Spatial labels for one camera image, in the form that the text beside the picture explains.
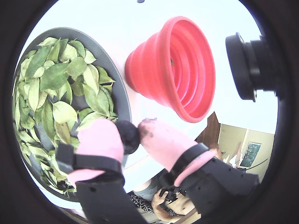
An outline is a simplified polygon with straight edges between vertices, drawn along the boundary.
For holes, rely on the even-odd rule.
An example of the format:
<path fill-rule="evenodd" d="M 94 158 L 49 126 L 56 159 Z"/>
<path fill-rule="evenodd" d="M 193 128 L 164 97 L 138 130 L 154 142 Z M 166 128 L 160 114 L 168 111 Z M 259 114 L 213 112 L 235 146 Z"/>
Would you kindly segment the pink covered gripper finger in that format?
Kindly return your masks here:
<path fill-rule="evenodd" d="M 124 148 L 116 125 L 97 119 L 78 133 L 79 147 L 61 143 L 56 151 L 60 170 L 76 188 L 83 212 L 91 224 L 144 224 L 124 190 L 121 162 Z"/>
<path fill-rule="evenodd" d="M 260 184 L 258 175 L 229 166 L 218 159 L 217 151 L 162 121 L 144 119 L 138 130 L 142 146 L 166 169 L 159 192 L 178 188 L 204 217 L 219 216 L 226 206 L 245 202 Z"/>

